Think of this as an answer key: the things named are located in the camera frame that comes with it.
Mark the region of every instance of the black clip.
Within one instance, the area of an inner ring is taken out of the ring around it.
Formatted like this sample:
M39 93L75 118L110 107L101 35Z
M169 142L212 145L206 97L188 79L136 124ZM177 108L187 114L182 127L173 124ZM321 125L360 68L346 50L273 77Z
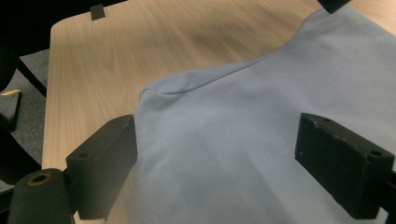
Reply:
M103 4L99 4L91 7L91 18L93 21L102 19L106 16Z
M376 218L379 207L395 223L394 155L340 124L302 114L295 159L354 218Z

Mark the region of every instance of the light blue cloth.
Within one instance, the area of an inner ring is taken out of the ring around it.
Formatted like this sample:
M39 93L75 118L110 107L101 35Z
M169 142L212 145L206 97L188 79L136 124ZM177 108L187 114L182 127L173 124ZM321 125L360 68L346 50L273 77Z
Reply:
M294 159L303 112L396 153L396 37L320 10L267 56L148 85L130 223L384 223L352 219Z

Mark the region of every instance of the screw hole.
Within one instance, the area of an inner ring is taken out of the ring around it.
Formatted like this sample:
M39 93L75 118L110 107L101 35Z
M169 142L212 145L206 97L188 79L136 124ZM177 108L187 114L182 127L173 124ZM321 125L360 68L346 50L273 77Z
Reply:
M35 175L27 181L28 186L38 186L47 183L50 180L51 174Z
M87 158L88 157L88 153L81 153L78 155L79 158Z
M370 151L373 156L382 156L382 154L378 151Z

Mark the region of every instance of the yellow object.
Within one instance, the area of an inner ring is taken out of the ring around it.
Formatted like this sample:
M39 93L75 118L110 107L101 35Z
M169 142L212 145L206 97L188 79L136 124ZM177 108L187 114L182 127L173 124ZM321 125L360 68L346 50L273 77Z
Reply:
M4 92L4 93L1 93L1 95L6 96L6 95L11 95L11 94L14 94L14 93L17 93L17 92L21 92L21 90L7 91L7 92Z

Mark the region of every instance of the wooden table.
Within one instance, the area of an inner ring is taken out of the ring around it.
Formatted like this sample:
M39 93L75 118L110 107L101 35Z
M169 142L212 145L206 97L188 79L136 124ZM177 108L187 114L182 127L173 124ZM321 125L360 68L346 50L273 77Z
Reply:
M396 35L396 1L350 5ZM107 7L98 21L85 13L58 22L51 30L43 167L64 169L65 157L108 120L134 113L151 81L267 54L319 8L316 0L131 0ZM125 222L122 203L116 207L108 223Z

